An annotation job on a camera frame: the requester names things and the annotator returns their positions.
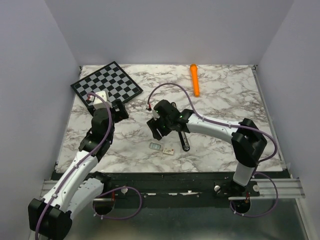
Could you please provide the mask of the white staples box sleeve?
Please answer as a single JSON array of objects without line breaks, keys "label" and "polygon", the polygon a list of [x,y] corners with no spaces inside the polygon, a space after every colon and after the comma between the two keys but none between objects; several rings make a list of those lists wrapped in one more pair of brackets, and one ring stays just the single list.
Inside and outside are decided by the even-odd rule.
[{"label": "white staples box sleeve", "polygon": [[174,152],[175,150],[173,148],[167,148],[167,147],[164,147],[162,152],[166,155],[171,155],[173,156],[174,155]]}]

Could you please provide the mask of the black stapler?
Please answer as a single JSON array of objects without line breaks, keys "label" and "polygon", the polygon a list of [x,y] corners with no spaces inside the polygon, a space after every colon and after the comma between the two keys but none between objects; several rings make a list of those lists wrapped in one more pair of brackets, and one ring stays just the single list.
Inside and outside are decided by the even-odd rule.
[{"label": "black stapler", "polygon": [[[171,104],[172,104],[172,106],[174,108],[177,109],[177,105],[176,105],[175,102],[172,102]],[[179,136],[179,139],[180,139],[182,150],[185,151],[185,152],[188,152],[191,147],[190,147],[189,141],[187,139],[186,133],[184,131],[178,131],[178,136]]]}]

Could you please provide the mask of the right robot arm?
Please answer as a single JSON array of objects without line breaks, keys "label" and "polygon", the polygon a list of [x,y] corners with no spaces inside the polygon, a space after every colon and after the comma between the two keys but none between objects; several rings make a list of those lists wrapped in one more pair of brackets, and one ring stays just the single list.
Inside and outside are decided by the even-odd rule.
[{"label": "right robot arm", "polygon": [[154,106],[147,125],[156,140],[176,131],[202,134],[231,144],[238,163],[230,183],[230,191],[236,196],[247,192],[248,183],[267,145],[262,132],[248,118],[240,122],[219,122],[214,118],[196,115],[191,109],[179,111],[165,99]]}]

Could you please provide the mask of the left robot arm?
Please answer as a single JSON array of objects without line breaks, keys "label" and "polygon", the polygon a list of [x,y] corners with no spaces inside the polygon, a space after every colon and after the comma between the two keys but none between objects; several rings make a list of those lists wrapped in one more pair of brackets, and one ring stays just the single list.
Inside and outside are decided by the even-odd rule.
[{"label": "left robot arm", "polygon": [[74,218],[96,195],[104,198],[110,194],[111,185],[100,174],[88,181],[85,178],[109,150],[115,124],[129,115],[119,99],[112,106],[100,102],[94,107],[91,128],[68,169],[49,192],[28,205],[29,227],[36,238],[43,235],[51,240],[63,240]]}]

